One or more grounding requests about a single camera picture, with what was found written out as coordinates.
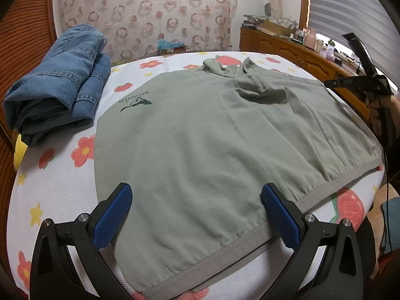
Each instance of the white bed sheet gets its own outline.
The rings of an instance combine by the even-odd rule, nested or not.
[[[52,218],[56,223],[72,221],[80,213],[90,213],[98,203],[92,159],[98,118],[112,104],[160,73],[200,66],[207,58],[219,58],[224,65],[230,65],[238,64],[246,57],[250,57],[257,65],[267,69],[315,79],[305,70],[277,55],[250,52],[199,52],[150,57],[111,69],[93,125],[57,132],[43,145],[27,150],[11,194],[7,222],[8,258],[17,287],[29,294],[29,270],[42,220]],[[352,114],[353,119],[363,129],[368,130],[363,121],[338,96],[331,93],[343,103],[343,107]],[[320,221],[339,222],[344,217],[350,217],[356,226],[359,225],[373,202],[383,175],[384,170],[380,166],[348,184],[346,188],[321,202],[311,212]],[[96,294],[75,249],[70,247],[70,251],[83,285],[88,291]],[[133,298],[144,299],[125,281],[112,250],[105,248],[102,253]],[[235,273],[198,292],[197,299],[257,299],[276,279],[291,254],[292,250],[286,248],[281,239],[275,236],[268,242],[267,251]],[[315,275],[322,255],[323,249],[320,247],[303,285]]]

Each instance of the metal screw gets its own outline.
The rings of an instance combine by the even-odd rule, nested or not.
[[[311,213],[307,213],[307,214],[304,216],[304,218],[305,218],[305,220],[306,220],[307,222],[314,222],[314,221],[315,221],[315,216],[312,215]]]
[[[77,219],[80,222],[86,222],[88,220],[88,218],[89,218],[89,215],[87,213],[79,214],[78,217],[77,217]]]
[[[343,219],[341,221],[346,227],[350,227],[351,226],[351,221],[349,219]]]
[[[48,227],[48,226],[50,225],[51,221],[52,221],[51,219],[44,219],[42,224],[43,224],[45,227]]]

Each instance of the gray striped blind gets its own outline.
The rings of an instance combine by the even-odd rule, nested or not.
[[[310,28],[345,46],[355,33],[375,66],[400,87],[400,35],[378,0],[310,0]]]

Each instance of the human hand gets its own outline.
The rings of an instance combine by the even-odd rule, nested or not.
[[[379,98],[369,102],[367,100],[367,106],[371,114],[371,122],[373,125],[373,130],[376,135],[382,135],[382,122],[379,119],[378,108],[385,107],[390,109],[391,119],[396,130],[396,138],[400,135],[400,100],[395,96],[379,96]]]
[[[196,296],[191,291],[187,291],[183,293],[177,300],[196,300]]]

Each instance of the cardboard box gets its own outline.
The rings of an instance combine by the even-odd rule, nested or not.
[[[287,29],[281,25],[278,25],[276,23],[270,22],[268,20],[264,20],[264,22],[261,25],[262,28],[266,29],[269,32],[272,32],[276,35],[282,35],[282,36],[287,36],[289,37],[291,34],[295,33],[295,29]]]
[[[179,53],[185,53],[186,52],[186,45],[182,45],[180,47],[173,47],[173,48],[168,48],[168,49],[159,49],[158,53],[159,55],[169,55],[169,54],[179,54]]]

